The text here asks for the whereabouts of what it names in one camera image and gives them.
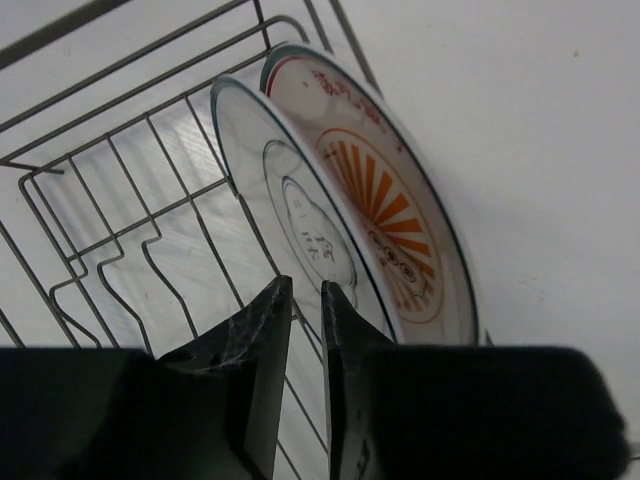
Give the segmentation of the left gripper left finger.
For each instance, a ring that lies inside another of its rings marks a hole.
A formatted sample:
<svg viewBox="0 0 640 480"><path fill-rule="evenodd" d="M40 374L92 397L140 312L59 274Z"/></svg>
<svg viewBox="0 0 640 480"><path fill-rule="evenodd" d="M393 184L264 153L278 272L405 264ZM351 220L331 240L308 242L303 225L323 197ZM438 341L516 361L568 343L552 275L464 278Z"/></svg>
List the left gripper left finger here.
<svg viewBox="0 0 640 480"><path fill-rule="evenodd" d="M5 479L269 479L293 285L160 358L132 349L5 348Z"/></svg>

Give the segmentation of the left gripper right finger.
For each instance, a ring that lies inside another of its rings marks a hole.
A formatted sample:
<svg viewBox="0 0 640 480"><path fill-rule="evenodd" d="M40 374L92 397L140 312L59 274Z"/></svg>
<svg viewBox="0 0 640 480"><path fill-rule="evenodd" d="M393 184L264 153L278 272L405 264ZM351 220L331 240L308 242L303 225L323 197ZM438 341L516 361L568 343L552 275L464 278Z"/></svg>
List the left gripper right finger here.
<svg viewBox="0 0 640 480"><path fill-rule="evenodd" d="M399 345L321 287L333 479L617 479L624 419L556 346Z"/></svg>

